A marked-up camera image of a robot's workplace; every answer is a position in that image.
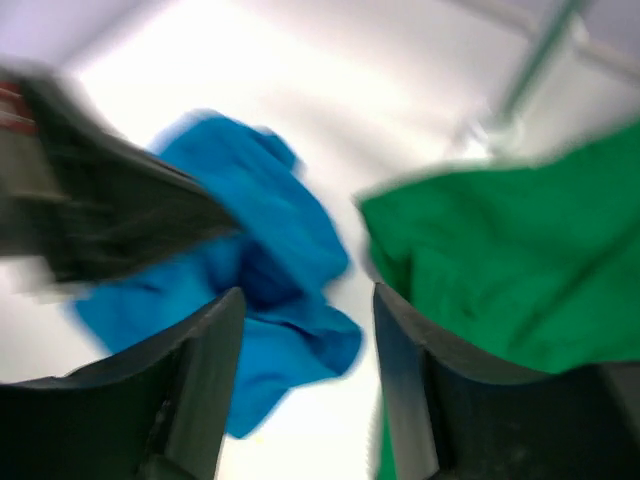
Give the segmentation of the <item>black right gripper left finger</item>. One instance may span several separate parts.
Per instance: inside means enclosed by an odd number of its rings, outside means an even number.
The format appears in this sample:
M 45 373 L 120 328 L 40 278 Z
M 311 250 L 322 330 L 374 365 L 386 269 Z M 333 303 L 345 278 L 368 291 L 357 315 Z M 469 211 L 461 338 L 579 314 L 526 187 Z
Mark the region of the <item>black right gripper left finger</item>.
M 2 478 L 213 478 L 244 315 L 232 288 L 64 377 L 2 385 Z

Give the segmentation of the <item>blue t-shirt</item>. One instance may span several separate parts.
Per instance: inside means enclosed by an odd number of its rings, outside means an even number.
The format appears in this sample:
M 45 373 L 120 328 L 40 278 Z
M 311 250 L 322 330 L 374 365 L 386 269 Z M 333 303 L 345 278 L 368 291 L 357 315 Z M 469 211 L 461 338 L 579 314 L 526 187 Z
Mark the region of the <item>blue t-shirt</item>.
M 338 377 L 356 359 L 361 329 L 324 294 L 349 257 L 274 132 L 198 112 L 163 137 L 159 155 L 200 181 L 240 231 L 97 287 L 74 309 L 117 353 L 241 288 L 247 313 L 226 430 L 243 438 L 289 390 Z

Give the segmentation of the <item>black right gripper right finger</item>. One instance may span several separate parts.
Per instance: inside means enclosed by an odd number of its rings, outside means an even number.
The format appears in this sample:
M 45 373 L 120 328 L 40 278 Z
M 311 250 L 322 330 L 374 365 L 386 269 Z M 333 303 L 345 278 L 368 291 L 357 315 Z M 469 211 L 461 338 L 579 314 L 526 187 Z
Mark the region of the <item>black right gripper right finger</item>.
M 377 284 L 375 334 L 400 479 L 635 479 L 639 366 L 550 375 L 491 355 Z

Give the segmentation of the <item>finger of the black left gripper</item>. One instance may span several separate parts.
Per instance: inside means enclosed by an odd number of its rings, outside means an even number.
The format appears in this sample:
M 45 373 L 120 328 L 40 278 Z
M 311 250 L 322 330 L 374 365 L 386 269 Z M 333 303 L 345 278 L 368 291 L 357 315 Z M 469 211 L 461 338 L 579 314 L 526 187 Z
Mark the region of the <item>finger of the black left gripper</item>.
M 119 280 L 238 229 L 193 176 L 110 131 L 52 71 L 1 68 L 1 253 Z

